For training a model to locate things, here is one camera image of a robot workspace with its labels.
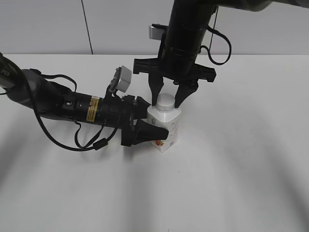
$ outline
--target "yellow warning label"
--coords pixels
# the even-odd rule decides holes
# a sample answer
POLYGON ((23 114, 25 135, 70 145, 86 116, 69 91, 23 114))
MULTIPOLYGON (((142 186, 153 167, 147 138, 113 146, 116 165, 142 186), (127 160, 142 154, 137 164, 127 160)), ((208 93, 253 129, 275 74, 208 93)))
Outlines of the yellow warning label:
POLYGON ((88 113, 87 113, 87 121, 88 122, 94 122, 95 121, 99 100, 100 100, 100 98, 98 98, 98 97, 94 97, 94 96, 91 97, 91 101, 90 101, 88 113))

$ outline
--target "cable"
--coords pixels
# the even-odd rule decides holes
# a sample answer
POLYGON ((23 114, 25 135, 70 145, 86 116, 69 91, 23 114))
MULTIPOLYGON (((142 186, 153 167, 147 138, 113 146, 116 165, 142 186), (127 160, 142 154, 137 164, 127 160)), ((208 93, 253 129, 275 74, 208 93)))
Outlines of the cable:
MULTIPOLYGON (((217 6, 217 9, 216 9, 216 16, 215 16, 215 18, 214 18, 214 23, 213 23, 213 28, 214 28, 214 29, 216 28, 217 17, 218 17, 218 11, 219 11, 219 6, 217 6)), ((211 34, 211 42, 210 42, 210 44, 209 44, 209 50, 211 50, 212 38, 213 38, 213 33, 211 34)))
POLYGON ((63 75, 63 74, 57 74, 57 75, 45 75, 45 74, 42 74, 40 70, 37 70, 37 69, 30 69, 31 71, 35 72, 37 75, 43 77, 44 79, 56 79, 56 78, 64 78, 68 81, 71 81, 74 86, 75 86, 75 90, 74 90, 74 93, 76 93, 76 90, 77 90, 77 83, 76 81, 74 81, 72 78, 70 78, 69 76, 66 76, 66 75, 63 75))
POLYGON ((36 105, 36 102, 34 100, 34 97, 32 95, 32 91, 31 91, 31 88, 30 88, 30 85, 28 83, 28 80, 27 78, 25 77, 24 73, 20 70, 20 68, 14 63, 12 62, 11 60, 3 57, 7 62, 9 62, 12 66, 15 67, 15 69, 17 70, 17 72, 20 74, 20 76, 24 79, 24 83, 25 83, 25 87, 26 87, 26 90, 28 92, 28 95, 29 95, 29 98, 30 98, 30 102, 32 104, 32 108, 33 108, 33 111, 34 111, 34 115, 35 117, 37 118, 37 121, 41 127, 41 129, 43 130, 43 132, 45 133, 45 135, 54 143, 56 144, 57 146, 63 148, 63 149, 66 149, 66 150, 70 150, 70 151, 90 151, 90 150, 93 150, 94 147, 87 147, 87 148, 75 148, 75 147, 70 147, 70 146, 66 146, 60 142, 58 142, 47 130, 47 128, 45 127, 42 119, 41 119, 41 116, 40 116, 40 113, 38 111, 38 108, 37 108, 37 105, 36 105))
POLYGON ((107 138, 107 141, 111 140, 114 137, 114 135, 116 134, 116 132, 119 128, 119 125, 120 125, 121 114, 122 114, 122 110, 120 108, 116 126, 115 126, 114 130, 112 131, 111 135, 107 138))
POLYGON ((210 60, 213 64, 215 64, 215 65, 223 65, 223 64, 227 63, 227 62, 230 60, 231 55, 232 55, 232 44, 231 44, 231 42, 229 41, 229 39, 228 39, 225 35, 223 35, 222 33, 218 32, 217 30, 215 30, 215 29, 213 29, 213 28, 211 28, 211 27, 209 27, 209 26, 207 27, 207 30, 210 31, 211 33, 213 33, 213 34, 215 34, 215 35, 221 37, 222 39, 224 39, 224 40, 227 42, 228 47, 229 47, 229 52, 228 52, 227 59, 226 59, 224 62, 222 62, 222 63, 216 62, 216 61, 212 58, 212 56, 211 56, 210 49, 209 49, 208 47, 206 47, 205 45, 202 45, 202 46, 201 46, 199 52, 201 52, 202 48, 205 48, 205 49, 207 50, 209 60, 210 60))
POLYGON ((8 95, 9 92, 11 92, 15 87, 16 87, 16 86, 14 86, 14 87, 12 87, 12 88, 10 88, 10 89, 3 89, 3 90, 5 90, 6 92, 0 93, 0 96, 1 96, 1 95, 8 95))
POLYGON ((120 97, 117 95, 117 91, 118 91, 118 90, 116 89, 116 91, 115 91, 114 93, 112 93, 112 95, 113 95, 114 97, 120 99, 120 97))
POLYGON ((101 126, 101 129, 95 134, 95 136, 93 136, 85 146, 81 146, 81 144, 78 141, 78 133, 81 130, 82 125, 81 125, 81 123, 79 123, 76 120, 74 121, 74 123, 79 126, 79 129, 75 132, 75 136, 74 136, 75 144, 79 148, 86 148, 86 147, 89 147, 90 145, 92 145, 99 138, 99 136, 100 136, 100 134, 101 134, 101 132, 102 132, 102 130, 104 128, 104 123, 103 123, 102 126, 101 126))

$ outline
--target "white bottle cap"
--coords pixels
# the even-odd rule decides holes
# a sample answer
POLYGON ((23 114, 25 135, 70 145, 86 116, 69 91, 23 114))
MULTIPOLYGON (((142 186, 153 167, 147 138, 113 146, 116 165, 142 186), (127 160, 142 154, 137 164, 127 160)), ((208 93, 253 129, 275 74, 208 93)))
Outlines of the white bottle cap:
POLYGON ((168 93, 161 93, 158 96, 155 107, 162 112, 170 112, 175 109, 175 98, 168 93))

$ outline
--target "white bottle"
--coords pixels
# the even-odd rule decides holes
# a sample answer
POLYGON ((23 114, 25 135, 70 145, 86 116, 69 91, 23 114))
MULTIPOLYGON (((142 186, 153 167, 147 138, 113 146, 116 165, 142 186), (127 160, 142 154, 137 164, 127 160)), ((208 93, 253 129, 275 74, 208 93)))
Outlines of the white bottle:
POLYGON ((175 109, 175 98, 172 95, 162 93, 158 96, 156 106, 149 106, 147 112, 147 122, 149 124, 163 127, 169 131, 166 140, 151 141, 153 146, 164 152, 177 142, 178 120, 182 110, 175 109))

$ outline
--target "white tabletop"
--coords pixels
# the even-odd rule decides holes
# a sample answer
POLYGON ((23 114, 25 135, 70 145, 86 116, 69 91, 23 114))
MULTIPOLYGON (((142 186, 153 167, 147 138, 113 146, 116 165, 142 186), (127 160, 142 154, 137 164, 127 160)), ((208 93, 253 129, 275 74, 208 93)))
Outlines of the white tabletop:
MULTIPOLYGON (((7 57, 102 97, 116 67, 146 58, 7 57)), ((205 56, 198 63, 210 66, 205 56)), ((233 56, 182 104, 179 140, 165 153, 122 147, 120 131, 102 150, 63 150, 30 109, 0 97, 0 231, 309 231, 308 64, 309 56, 233 56)), ((147 75, 134 75, 126 94, 150 101, 147 75)), ((75 124, 44 122, 73 145, 75 124)), ((97 130, 83 125, 81 141, 97 130)))

